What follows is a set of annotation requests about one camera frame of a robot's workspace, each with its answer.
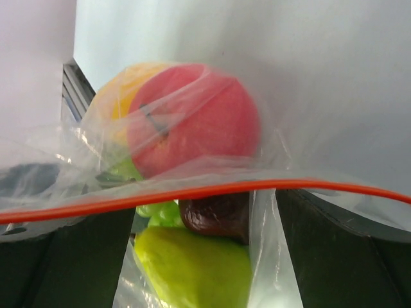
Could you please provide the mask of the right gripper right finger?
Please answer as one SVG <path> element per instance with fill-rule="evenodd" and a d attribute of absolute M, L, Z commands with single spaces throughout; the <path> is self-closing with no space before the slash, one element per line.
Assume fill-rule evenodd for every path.
<path fill-rule="evenodd" d="M 304 307 L 410 307 L 410 232 L 304 190 L 275 193 Z"/>

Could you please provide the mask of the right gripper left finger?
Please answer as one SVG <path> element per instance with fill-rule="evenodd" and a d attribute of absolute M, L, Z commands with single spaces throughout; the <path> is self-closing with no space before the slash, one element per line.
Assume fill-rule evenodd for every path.
<path fill-rule="evenodd" d="M 112 307 L 134 212 L 1 225 L 1 307 Z"/>

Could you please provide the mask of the green fake pear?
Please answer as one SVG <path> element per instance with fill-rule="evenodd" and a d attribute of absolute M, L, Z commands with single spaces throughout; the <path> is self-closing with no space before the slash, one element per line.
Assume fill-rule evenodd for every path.
<path fill-rule="evenodd" d="M 134 250 L 164 307 L 246 307 L 249 253 L 231 240 L 185 228 L 149 227 Z"/>

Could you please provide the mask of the brown fake fig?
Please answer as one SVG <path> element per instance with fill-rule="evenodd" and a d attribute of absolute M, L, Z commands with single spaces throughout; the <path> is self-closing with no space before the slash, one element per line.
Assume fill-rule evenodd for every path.
<path fill-rule="evenodd" d="M 192 232 L 249 244 L 248 191 L 179 200 L 179 213 L 184 226 Z"/>

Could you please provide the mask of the clear zip top bag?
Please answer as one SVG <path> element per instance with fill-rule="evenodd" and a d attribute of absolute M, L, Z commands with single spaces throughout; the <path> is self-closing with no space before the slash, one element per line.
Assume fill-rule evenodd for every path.
<path fill-rule="evenodd" d="M 134 250 L 149 228 L 137 206 L 250 192 L 249 244 L 218 237 L 249 253 L 246 307 L 304 307 L 278 190 L 304 190 L 410 232 L 409 61 L 343 59 L 267 75 L 256 66 L 208 67 L 235 77 L 255 102 L 261 138 L 253 157 L 203 156 L 141 181 L 108 182 L 108 169 L 132 159 L 128 115 L 30 128 L 20 142 L 1 138 L 1 225 L 54 221 L 58 229 L 134 209 L 112 307 L 164 307 Z"/>

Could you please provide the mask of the red fake apple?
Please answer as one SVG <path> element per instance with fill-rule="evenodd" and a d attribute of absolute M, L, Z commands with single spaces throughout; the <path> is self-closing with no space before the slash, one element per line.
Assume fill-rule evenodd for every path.
<path fill-rule="evenodd" d="M 171 66 L 150 78 L 128 116 L 132 162 L 145 178 L 203 156 L 253 157 L 261 138 L 245 87 L 203 64 Z"/>

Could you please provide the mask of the green fake grapes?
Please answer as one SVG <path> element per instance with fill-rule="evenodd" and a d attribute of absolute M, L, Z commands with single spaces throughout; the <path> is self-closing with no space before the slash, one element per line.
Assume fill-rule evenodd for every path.
<path fill-rule="evenodd" d="M 108 182 L 144 180 L 144 177 L 135 168 L 131 158 L 125 158 L 115 164 L 104 173 L 103 177 Z M 175 200 L 137 206 L 136 214 L 139 216 L 137 220 L 147 220 L 148 227 L 184 227 L 179 214 L 179 204 Z"/>

